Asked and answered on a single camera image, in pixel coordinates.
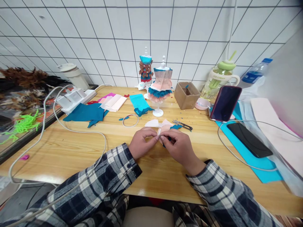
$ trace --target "plastic water bottle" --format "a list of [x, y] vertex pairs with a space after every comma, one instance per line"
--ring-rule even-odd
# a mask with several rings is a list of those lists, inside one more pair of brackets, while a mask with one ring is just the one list
[[252, 86], [260, 77], [266, 74], [268, 64], [271, 63], [271, 58], [264, 58], [263, 61], [251, 67], [245, 76], [242, 77], [238, 87], [247, 88]]

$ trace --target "small pink container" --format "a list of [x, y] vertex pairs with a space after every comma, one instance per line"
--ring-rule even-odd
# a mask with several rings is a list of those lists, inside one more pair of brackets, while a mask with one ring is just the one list
[[206, 110], [211, 106], [211, 103], [204, 98], [198, 98], [195, 108], [198, 110]]

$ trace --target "cardboard box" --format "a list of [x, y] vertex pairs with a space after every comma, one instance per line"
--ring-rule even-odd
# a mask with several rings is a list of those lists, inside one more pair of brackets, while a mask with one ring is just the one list
[[175, 90], [175, 98], [180, 109], [193, 109], [200, 97], [200, 92], [192, 82], [179, 82]]

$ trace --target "green bottle cap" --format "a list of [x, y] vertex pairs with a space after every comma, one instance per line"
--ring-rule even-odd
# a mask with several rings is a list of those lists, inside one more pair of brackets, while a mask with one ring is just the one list
[[234, 61], [225, 60], [218, 64], [219, 69], [233, 70], [236, 67]]

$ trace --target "neon green string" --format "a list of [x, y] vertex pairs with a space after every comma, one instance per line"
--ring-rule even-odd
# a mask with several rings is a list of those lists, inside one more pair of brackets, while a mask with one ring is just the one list
[[8, 139], [4, 140], [0, 144], [4, 144], [8, 140], [12, 139], [13, 142], [18, 140], [19, 138], [16, 136], [16, 134], [28, 132], [29, 130], [36, 128], [36, 131], [38, 130], [38, 126], [40, 123], [34, 124], [36, 122], [36, 119], [43, 116], [39, 113], [39, 110], [36, 111], [36, 113], [32, 116], [31, 114], [27, 115], [20, 115], [19, 118], [22, 118], [21, 120], [18, 120], [16, 125], [14, 126], [14, 130], [12, 132], [5, 132], [5, 135], [10, 135]]

